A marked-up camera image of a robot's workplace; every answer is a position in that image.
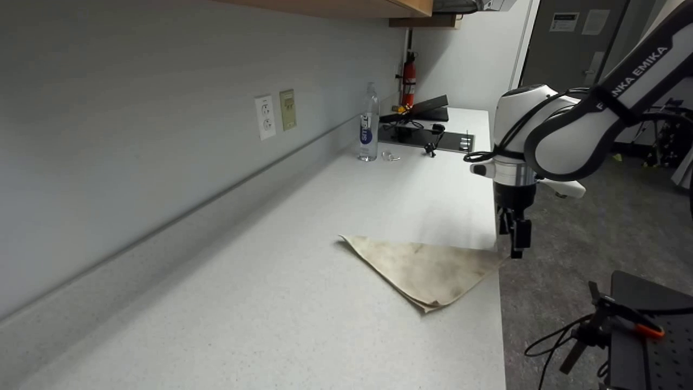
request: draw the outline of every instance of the light switch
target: light switch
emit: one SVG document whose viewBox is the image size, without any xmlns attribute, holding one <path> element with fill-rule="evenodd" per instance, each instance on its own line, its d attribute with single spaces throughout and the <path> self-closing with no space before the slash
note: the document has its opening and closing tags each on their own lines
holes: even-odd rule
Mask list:
<svg viewBox="0 0 693 390">
<path fill-rule="evenodd" d="M 280 92 L 280 104 L 281 104 L 283 133 L 297 129 L 298 119 L 297 119 L 295 88 Z"/>
<path fill-rule="evenodd" d="M 256 97 L 256 112 L 257 112 L 257 129 L 259 129 L 259 138 L 270 138 L 278 134 L 278 123 L 276 123 L 276 104 L 270 96 L 259 96 Z"/>
</svg>

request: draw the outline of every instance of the bottle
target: bottle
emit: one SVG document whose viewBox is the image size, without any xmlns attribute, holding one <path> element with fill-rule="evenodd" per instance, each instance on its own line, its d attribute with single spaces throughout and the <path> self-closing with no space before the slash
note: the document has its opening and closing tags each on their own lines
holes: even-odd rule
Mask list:
<svg viewBox="0 0 693 390">
<path fill-rule="evenodd" d="M 378 111 L 377 111 L 377 92 L 375 85 L 369 83 L 365 88 L 365 109 L 360 116 L 360 161 L 375 161 L 377 159 L 377 133 L 378 133 Z"/>
</svg>

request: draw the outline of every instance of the black object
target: black object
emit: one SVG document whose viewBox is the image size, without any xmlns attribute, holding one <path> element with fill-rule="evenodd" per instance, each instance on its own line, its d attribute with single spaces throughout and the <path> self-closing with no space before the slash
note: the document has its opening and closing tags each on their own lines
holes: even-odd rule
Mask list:
<svg viewBox="0 0 693 390">
<path fill-rule="evenodd" d="M 449 97 L 437 96 L 433 100 L 424 100 L 411 107 L 407 116 L 384 116 L 382 123 L 407 123 L 407 122 L 449 122 Z"/>
<path fill-rule="evenodd" d="M 435 150 L 437 150 L 440 138 L 445 136 L 445 133 L 447 133 L 447 125 L 433 123 L 432 134 L 433 134 L 435 138 L 427 143 L 424 156 L 435 159 Z"/>
<path fill-rule="evenodd" d="M 650 283 L 650 282 L 642 282 L 637 277 L 630 277 L 625 274 L 613 274 L 613 279 L 618 279 L 618 277 L 622 277 L 622 279 L 625 277 L 625 283 L 630 283 L 635 289 L 639 289 L 639 283 Z M 668 316 L 693 314 L 693 307 L 691 307 L 693 299 L 688 299 L 688 304 L 678 302 L 674 307 L 670 306 L 665 309 L 652 309 L 659 304 L 652 296 L 659 296 L 659 294 L 653 294 L 652 291 L 644 291 L 644 296 L 647 296 L 652 302 L 652 306 L 647 309 L 642 309 L 642 307 L 635 309 L 630 306 L 632 302 L 628 302 L 628 306 L 625 306 L 625 304 L 615 302 L 613 296 L 605 296 L 594 282 L 589 282 L 589 292 L 591 292 L 591 302 L 595 306 L 594 314 L 576 318 L 576 320 L 568 324 L 566 328 L 530 342 L 525 350 L 526 357 L 545 356 L 541 377 L 540 377 L 540 390 L 544 385 L 545 369 L 548 369 L 554 352 L 558 346 L 568 345 L 570 340 L 576 340 L 576 345 L 571 346 L 570 356 L 560 364 L 563 373 L 571 370 L 571 366 L 576 364 L 576 360 L 581 357 L 581 353 L 586 346 L 602 346 L 605 350 L 609 345 L 613 346 L 613 340 L 624 340 L 625 352 L 624 352 L 624 356 L 619 356 L 622 360 L 606 363 L 597 370 L 600 377 L 609 377 L 609 373 L 610 373 L 609 369 L 613 366 L 615 369 L 613 373 L 622 376 L 619 379 L 628 379 L 628 384 L 610 381 L 610 390 L 650 390 L 647 385 L 632 387 L 632 384 L 637 384 L 637 381 L 632 381 L 632 377 L 644 376 L 647 379 L 647 377 L 662 373 L 662 370 L 674 370 L 678 377 L 682 377 L 682 370 L 679 370 L 682 360 L 688 360 L 688 364 L 693 364 L 693 360 L 691 360 L 693 356 L 685 356 L 682 360 L 676 360 L 676 363 L 650 360 L 647 363 L 650 366 L 646 369 L 644 353 L 639 353 L 639 346 L 642 350 L 662 350 L 665 345 L 671 345 L 671 342 L 678 345 L 678 350 L 685 346 L 685 342 L 678 340 L 679 335 L 671 338 L 671 331 L 676 331 L 676 328 L 671 328 L 670 320 L 668 320 L 670 331 L 665 331 L 665 328 L 661 328 L 652 316 L 653 314 L 668 314 Z M 544 345 L 553 338 L 554 338 L 553 346 L 538 352 L 540 345 Z M 668 384 L 657 381 L 652 385 L 657 390 L 670 390 L 670 387 L 687 390 L 685 384 L 693 384 L 693 381 L 685 379 L 685 381 L 676 381 L 676 385 L 671 385 L 670 381 Z"/>
<path fill-rule="evenodd" d="M 477 174 L 477 176 L 485 176 L 485 164 L 472 164 L 472 172 Z"/>
<path fill-rule="evenodd" d="M 453 134 L 453 133 L 433 134 L 433 130 L 427 130 L 423 125 L 421 129 L 382 125 L 378 140 L 414 145 L 424 150 L 432 140 L 435 140 L 435 150 L 459 151 L 462 134 Z"/>
<path fill-rule="evenodd" d="M 609 345 L 609 385 L 628 390 L 693 387 L 693 296 L 628 274 L 610 276 L 610 294 L 665 325 L 662 342 L 615 331 Z"/>
<path fill-rule="evenodd" d="M 665 329 L 661 325 L 657 325 L 646 314 L 624 304 L 618 304 L 613 296 L 605 296 L 597 291 L 595 282 L 589 282 L 589 292 L 591 292 L 591 304 L 595 306 L 595 314 L 573 331 L 576 345 L 571 346 L 566 363 L 560 364 L 560 373 L 568 376 L 586 346 L 605 350 L 610 340 L 610 333 L 619 325 L 615 324 L 619 318 L 630 320 L 635 325 L 628 331 L 637 331 L 644 338 L 665 338 Z"/>
<path fill-rule="evenodd" d="M 533 223 L 525 217 L 525 210 L 535 203 L 538 187 L 502 187 L 496 182 L 494 188 L 499 235 L 508 235 L 512 257 L 522 257 L 522 251 L 533 244 Z"/>
</svg>

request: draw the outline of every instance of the white wall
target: white wall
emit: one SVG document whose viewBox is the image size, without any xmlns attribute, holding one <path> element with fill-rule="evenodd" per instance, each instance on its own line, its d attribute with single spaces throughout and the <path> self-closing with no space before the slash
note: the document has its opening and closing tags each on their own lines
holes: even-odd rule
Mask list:
<svg viewBox="0 0 693 390">
<path fill-rule="evenodd" d="M 3 0 L 0 318 L 394 93 L 401 30 L 211 0 Z M 298 129 L 259 140 L 254 97 Z"/>
<path fill-rule="evenodd" d="M 475 14 L 459 30 L 416 30 L 417 100 L 449 96 L 453 107 L 496 109 L 517 85 L 538 0 L 515 0 L 505 14 Z"/>
</svg>

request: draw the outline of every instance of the countertop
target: countertop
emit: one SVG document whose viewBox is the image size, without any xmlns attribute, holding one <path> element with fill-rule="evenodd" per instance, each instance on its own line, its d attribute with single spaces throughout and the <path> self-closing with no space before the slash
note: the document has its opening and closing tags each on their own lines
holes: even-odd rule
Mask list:
<svg viewBox="0 0 693 390">
<path fill-rule="evenodd" d="M 451 111 L 449 129 L 489 148 L 485 111 Z M 492 182 L 455 151 L 378 155 L 278 192 L 22 387 L 505 387 L 499 276 L 421 316 L 339 243 L 494 247 Z"/>
</svg>

